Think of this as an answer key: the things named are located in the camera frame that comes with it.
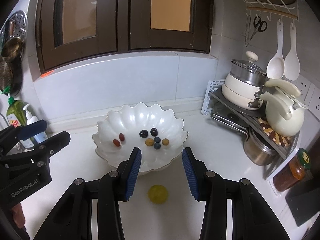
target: hook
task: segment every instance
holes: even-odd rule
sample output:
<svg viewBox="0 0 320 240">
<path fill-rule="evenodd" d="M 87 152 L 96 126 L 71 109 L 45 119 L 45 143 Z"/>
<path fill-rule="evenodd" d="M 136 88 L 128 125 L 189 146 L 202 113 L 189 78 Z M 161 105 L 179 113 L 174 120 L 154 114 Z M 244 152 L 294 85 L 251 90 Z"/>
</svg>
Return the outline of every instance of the hook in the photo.
<svg viewBox="0 0 320 240">
<path fill-rule="evenodd" d="M 271 22 L 271 13 L 270 13 L 270 18 L 269 18 L 269 16 L 267 16 L 267 19 L 268 19 L 268 21 Z"/>
</svg>

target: white countertop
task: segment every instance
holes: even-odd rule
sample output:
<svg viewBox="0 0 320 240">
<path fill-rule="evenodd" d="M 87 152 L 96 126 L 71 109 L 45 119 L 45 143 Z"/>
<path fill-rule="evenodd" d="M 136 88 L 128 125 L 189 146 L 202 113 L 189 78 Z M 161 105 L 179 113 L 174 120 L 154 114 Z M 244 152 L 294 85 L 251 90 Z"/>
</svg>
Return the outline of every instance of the white countertop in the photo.
<svg viewBox="0 0 320 240">
<path fill-rule="evenodd" d="M 185 121 L 189 132 L 185 147 L 191 147 L 196 159 L 205 163 L 225 179 L 248 178 L 277 215 L 292 240 L 300 240 L 315 217 L 299 228 L 296 226 L 284 195 L 276 196 L 269 182 L 262 178 L 264 168 L 252 163 L 244 153 L 244 137 L 226 129 L 200 111 L 176 115 Z M 70 144 L 50 158 L 52 182 L 22 202 L 26 228 L 33 238 L 51 209 L 76 178 L 85 181 L 100 179 L 113 170 L 95 153 L 92 134 L 97 128 L 70 130 Z M 147 197 L 154 184 L 169 191 L 166 203 L 156 205 Z M 197 202 L 190 193 L 181 157 L 162 171 L 139 176 L 133 196 L 119 202 L 126 240 L 199 239 L 205 202 Z M 228 201 L 227 240 L 232 239 L 231 202 Z"/>
</svg>

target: spoon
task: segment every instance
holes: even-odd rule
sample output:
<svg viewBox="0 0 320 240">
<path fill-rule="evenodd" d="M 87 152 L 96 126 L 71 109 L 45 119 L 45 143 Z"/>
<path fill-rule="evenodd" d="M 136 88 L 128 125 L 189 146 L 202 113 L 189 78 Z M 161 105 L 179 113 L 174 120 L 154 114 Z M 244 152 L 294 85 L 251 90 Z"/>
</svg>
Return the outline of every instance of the spoon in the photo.
<svg viewBox="0 0 320 240">
<path fill-rule="evenodd" d="M 282 56 L 283 45 L 283 22 L 279 19 L 277 21 L 278 30 L 278 51 L 269 61 L 267 66 L 268 78 L 281 79 L 284 74 L 284 60 Z"/>
<path fill-rule="evenodd" d="M 288 55 L 284 60 L 284 75 L 290 80 L 296 80 L 300 73 L 300 62 L 297 56 L 297 43 L 296 43 L 296 26 L 290 24 L 290 40 L 291 48 Z"/>
</svg>

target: kettle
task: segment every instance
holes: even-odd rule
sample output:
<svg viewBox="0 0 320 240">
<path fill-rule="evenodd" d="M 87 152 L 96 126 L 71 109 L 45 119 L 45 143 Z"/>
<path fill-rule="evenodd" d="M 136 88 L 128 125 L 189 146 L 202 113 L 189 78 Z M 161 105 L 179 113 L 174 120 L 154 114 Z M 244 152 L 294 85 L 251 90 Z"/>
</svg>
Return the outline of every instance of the kettle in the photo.
<svg viewBox="0 0 320 240">
<path fill-rule="evenodd" d="M 260 99 L 267 101 L 266 118 L 271 128 L 284 137 L 296 135 L 304 121 L 308 106 L 300 98 L 300 90 L 286 80 L 269 79 L 266 87 L 275 87 L 274 93 L 264 92 Z"/>
</svg>

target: cabinet glass panel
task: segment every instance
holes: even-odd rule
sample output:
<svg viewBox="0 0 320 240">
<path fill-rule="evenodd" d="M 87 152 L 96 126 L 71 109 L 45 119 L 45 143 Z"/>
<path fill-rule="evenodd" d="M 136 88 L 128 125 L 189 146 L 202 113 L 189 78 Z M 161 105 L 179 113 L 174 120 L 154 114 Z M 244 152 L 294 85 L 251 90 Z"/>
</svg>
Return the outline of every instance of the cabinet glass panel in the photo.
<svg viewBox="0 0 320 240">
<path fill-rule="evenodd" d="M 151 29 L 189 32 L 191 0 L 151 0 Z"/>
<path fill-rule="evenodd" d="M 96 35 L 97 0 L 56 0 L 54 6 L 55 46 Z"/>
</svg>

